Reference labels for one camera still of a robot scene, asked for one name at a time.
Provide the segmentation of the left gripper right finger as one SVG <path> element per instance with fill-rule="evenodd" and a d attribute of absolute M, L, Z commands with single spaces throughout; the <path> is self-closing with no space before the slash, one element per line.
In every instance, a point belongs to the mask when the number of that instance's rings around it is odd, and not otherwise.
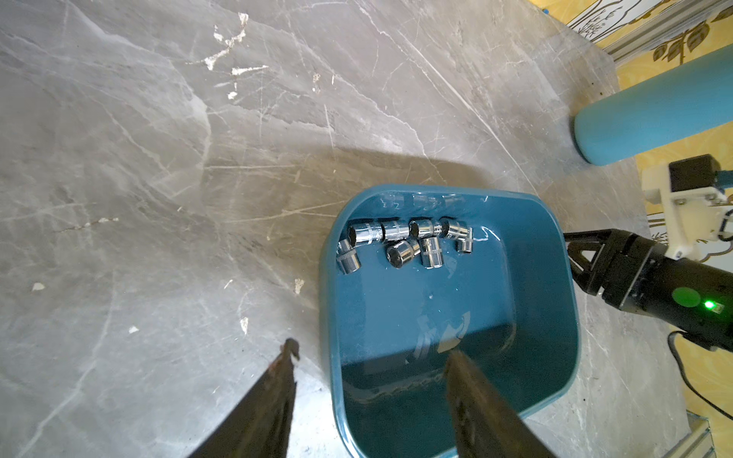
<path fill-rule="evenodd" d="M 445 369 L 447 399 L 460 457 L 552 457 L 479 367 L 454 350 Z"/>

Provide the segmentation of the teal plastic storage box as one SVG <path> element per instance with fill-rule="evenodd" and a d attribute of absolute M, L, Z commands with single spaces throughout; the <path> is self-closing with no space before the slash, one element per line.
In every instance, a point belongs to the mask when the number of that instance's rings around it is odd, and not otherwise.
<path fill-rule="evenodd" d="M 475 232 L 473 250 L 442 240 L 444 263 L 396 268 L 383 244 L 339 267 L 353 223 L 449 217 Z M 372 187 L 344 207 L 319 273 L 322 348 L 337 431 L 354 457 L 452 457 L 444 368 L 468 355 L 521 417 L 572 385 L 578 308 L 557 219 L 539 198 L 426 185 Z"/>

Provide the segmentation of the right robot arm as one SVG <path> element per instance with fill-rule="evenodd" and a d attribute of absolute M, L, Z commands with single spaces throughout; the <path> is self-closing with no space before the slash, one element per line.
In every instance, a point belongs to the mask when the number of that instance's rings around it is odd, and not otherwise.
<path fill-rule="evenodd" d="M 604 229 L 564 235 L 572 276 L 588 295 L 683 330 L 706 349 L 732 350 L 732 274 L 666 257 L 667 246 Z"/>

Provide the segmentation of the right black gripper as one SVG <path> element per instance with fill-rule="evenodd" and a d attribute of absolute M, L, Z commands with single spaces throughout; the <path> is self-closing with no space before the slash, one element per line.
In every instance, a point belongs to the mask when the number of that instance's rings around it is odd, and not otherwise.
<path fill-rule="evenodd" d="M 590 296 L 623 312 L 643 312 L 641 287 L 667 246 L 620 229 L 564 235 L 573 280 Z"/>

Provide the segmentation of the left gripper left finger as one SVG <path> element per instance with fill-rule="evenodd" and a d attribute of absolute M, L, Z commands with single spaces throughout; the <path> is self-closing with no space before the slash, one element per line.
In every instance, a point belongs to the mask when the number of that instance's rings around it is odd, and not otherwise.
<path fill-rule="evenodd" d="M 288 338 L 263 372 L 193 457 L 284 457 L 287 454 L 297 383 L 299 343 Z"/>

